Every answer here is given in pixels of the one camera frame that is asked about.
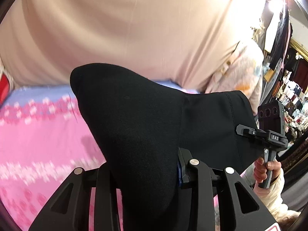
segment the silver screw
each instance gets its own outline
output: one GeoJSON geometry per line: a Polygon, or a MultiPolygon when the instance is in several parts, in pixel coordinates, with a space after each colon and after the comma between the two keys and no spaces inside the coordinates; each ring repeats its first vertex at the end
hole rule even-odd
{"type": "Polygon", "coordinates": [[[74,173],[75,173],[75,175],[81,174],[82,173],[82,168],[81,167],[75,168],[74,173]]]}
{"type": "Polygon", "coordinates": [[[234,169],[231,168],[231,167],[226,167],[226,172],[227,172],[228,174],[233,174],[233,173],[234,173],[234,169]]]}
{"type": "Polygon", "coordinates": [[[195,165],[195,166],[199,164],[199,161],[197,159],[191,159],[189,162],[191,165],[195,165]]]}

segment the garment seam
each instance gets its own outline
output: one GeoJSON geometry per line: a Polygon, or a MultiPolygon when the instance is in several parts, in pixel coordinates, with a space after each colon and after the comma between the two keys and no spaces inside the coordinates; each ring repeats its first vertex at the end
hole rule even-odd
{"type": "MultiPolygon", "coordinates": [[[[230,105],[230,110],[231,110],[231,114],[232,114],[232,122],[233,122],[233,128],[235,130],[235,123],[234,123],[234,111],[233,111],[233,107],[232,107],[232,103],[231,103],[231,99],[229,97],[228,94],[225,94],[228,101],[229,101],[229,105],[230,105]]],[[[235,131],[234,131],[234,137],[235,137],[235,142],[236,142],[236,147],[237,147],[237,150],[238,150],[238,139],[236,138],[236,134],[235,134],[235,131]]],[[[240,151],[238,150],[238,156],[240,157],[240,163],[241,163],[241,167],[243,169],[243,164],[242,164],[242,160],[241,160],[241,154],[240,154],[240,151]]]]}

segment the device handle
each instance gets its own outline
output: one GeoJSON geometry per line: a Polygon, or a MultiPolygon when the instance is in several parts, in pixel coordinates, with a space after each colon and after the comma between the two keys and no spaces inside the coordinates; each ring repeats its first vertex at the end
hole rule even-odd
{"type": "MultiPolygon", "coordinates": [[[[266,164],[269,161],[274,161],[276,159],[276,155],[277,155],[276,151],[274,151],[273,149],[267,149],[266,148],[264,150],[264,165],[266,166],[266,164]]],[[[263,180],[262,183],[259,183],[260,188],[269,188],[269,186],[270,186],[272,176],[273,176],[273,171],[267,170],[266,175],[267,175],[267,178],[265,180],[263,180]]]]}

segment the human hand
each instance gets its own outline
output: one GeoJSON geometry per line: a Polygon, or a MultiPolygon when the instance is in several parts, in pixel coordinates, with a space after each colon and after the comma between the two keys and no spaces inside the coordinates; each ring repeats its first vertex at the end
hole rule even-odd
{"type": "Polygon", "coordinates": [[[268,162],[265,167],[264,159],[259,157],[258,160],[254,162],[254,166],[254,178],[258,183],[262,183],[263,180],[267,178],[267,169],[273,171],[272,180],[276,179],[280,175],[281,163],[278,161],[268,162]]]}

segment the folded black clothing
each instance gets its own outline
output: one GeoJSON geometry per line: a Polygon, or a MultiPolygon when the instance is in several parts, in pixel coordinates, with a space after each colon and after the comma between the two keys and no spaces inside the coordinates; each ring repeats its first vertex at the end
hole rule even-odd
{"type": "Polygon", "coordinates": [[[238,124],[257,127],[240,91],[186,94],[100,63],[74,69],[70,85],[122,191],[126,231],[172,230],[165,221],[178,204],[178,147],[240,174],[262,154],[235,133],[238,124]]]}

